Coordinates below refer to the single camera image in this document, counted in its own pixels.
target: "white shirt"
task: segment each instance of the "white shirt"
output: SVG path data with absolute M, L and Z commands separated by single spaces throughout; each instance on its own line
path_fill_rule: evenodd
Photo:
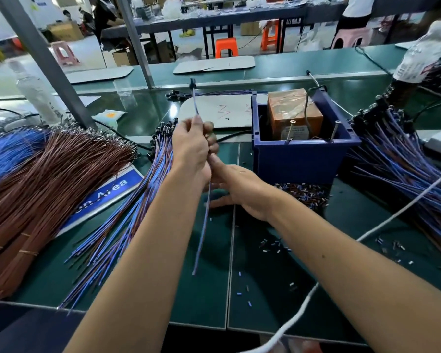
M 364 17 L 372 12 L 374 0 L 349 0 L 348 7 L 343 12 L 345 17 Z

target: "plastic stool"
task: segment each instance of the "plastic stool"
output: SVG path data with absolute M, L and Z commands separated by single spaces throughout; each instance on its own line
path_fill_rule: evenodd
M 339 39 L 343 41 L 343 48 L 356 46 L 360 39 L 362 39 L 361 46 L 368 46 L 370 43 L 370 31 L 368 28 L 340 29 L 333 40 L 331 48 L 335 48 L 336 42 Z
M 57 63 L 59 63 L 60 66 L 69 65 L 69 64 L 76 65 L 80 63 L 77 57 L 72 52 L 69 45 L 67 44 L 67 42 L 65 41 L 53 42 L 51 43 L 51 47 L 54 51 L 55 58 L 57 59 Z M 63 49 L 67 54 L 66 57 L 62 54 L 61 49 Z
M 230 49 L 234 57 L 238 56 L 237 40 L 235 38 L 221 38 L 216 41 L 216 58 L 222 58 L 223 49 Z
M 275 28 L 275 35 L 270 36 L 270 28 Z M 269 45 L 276 45 L 278 40 L 279 20 L 268 21 L 263 29 L 263 36 L 261 37 L 261 50 L 266 51 Z

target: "metal pole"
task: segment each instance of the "metal pole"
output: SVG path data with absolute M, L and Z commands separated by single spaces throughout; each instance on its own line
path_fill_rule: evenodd
M 90 112 L 76 94 L 64 71 L 47 49 L 41 33 L 18 0 L 0 0 L 0 12 L 24 43 L 41 71 L 59 94 L 76 121 L 84 128 L 97 128 Z
M 144 49 L 142 48 L 141 41 L 139 40 L 139 34 L 137 33 L 134 25 L 131 8 L 129 7 L 127 0 L 118 0 L 118 5 L 123 15 L 124 22 L 126 23 L 127 33 L 129 34 L 129 39 L 131 40 L 134 48 L 135 56 L 139 62 L 139 65 L 141 66 L 145 81 L 147 82 L 147 87 L 152 89 L 154 87 L 154 79 L 152 78 L 152 73 L 148 67 L 147 57 Z

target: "green workbench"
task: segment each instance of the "green workbench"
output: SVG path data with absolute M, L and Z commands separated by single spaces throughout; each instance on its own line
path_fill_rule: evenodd
M 386 69 L 399 64 L 404 51 L 389 46 L 367 47 L 367 52 Z M 381 94 L 390 78 L 353 49 L 307 53 L 283 53 L 255 58 L 256 66 L 249 70 L 196 74 L 203 90 L 287 90 L 310 88 L 315 84 L 305 76 L 310 70 L 321 84 L 328 87 L 330 96 L 351 113 L 366 108 Z M 127 136 L 149 136 L 158 123 L 174 118 L 180 104 L 167 101 L 165 94 L 174 88 L 185 90 L 189 76 L 174 76 L 174 64 L 152 65 L 151 71 L 158 89 L 146 90 L 140 68 L 128 76 L 134 87 L 137 107 L 130 109 L 118 122 L 118 130 Z M 124 110 L 112 82 L 75 86 L 79 94 L 96 94 L 101 98 L 89 106 L 93 113 L 105 109 Z M 408 110 L 417 112 L 434 100 L 429 94 L 418 93 Z M 420 129 L 441 129 L 441 107 L 425 113 L 417 123 Z M 251 143 L 220 144 L 219 156 L 229 164 L 252 168 Z M 144 158 L 135 165 L 145 173 L 149 163 Z M 382 203 L 336 179 L 333 195 L 324 217 L 330 223 L 357 238 L 387 219 L 392 212 Z M 194 255 L 203 220 L 201 200 L 188 246 L 171 323 L 213 329 L 233 329 L 273 333 L 299 309 L 314 285 L 313 278 L 298 264 L 296 258 L 283 251 L 264 253 L 259 242 L 275 240 L 275 231 L 259 222 L 239 207 L 211 211 L 206 240 L 198 273 L 191 275 Z M 54 240 L 35 260 L 22 286 L 8 301 L 29 307 L 55 309 L 64 300 L 77 277 L 75 267 L 64 265 L 72 244 L 96 229 L 116 205 L 77 226 Z M 398 240 L 406 247 L 402 264 L 408 270 L 441 289 L 441 255 L 429 240 L 406 223 L 397 219 L 379 232 L 388 241 Z M 379 246 L 373 239 L 365 242 L 372 249 Z M 289 284 L 298 289 L 291 292 Z M 76 313 L 85 312 L 97 291 L 87 294 L 76 306 Z M 364 344 L 363 339 L 336 308 L 327 294 L 318 290 L 300 322 L 288 334 L 322 341 Z

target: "orange box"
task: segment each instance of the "orange box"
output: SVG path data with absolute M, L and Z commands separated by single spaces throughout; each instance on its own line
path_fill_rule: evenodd
M 304 117 L 305 103 L 305 89 L 268 93 L 268 116 L 273 130 L 273 140 L 287 140 L 291 125 L 289 139 L 308 140 L 320 134 L 323 115 L 309 97 L 306 110 L 310 124 L 309 131 Z

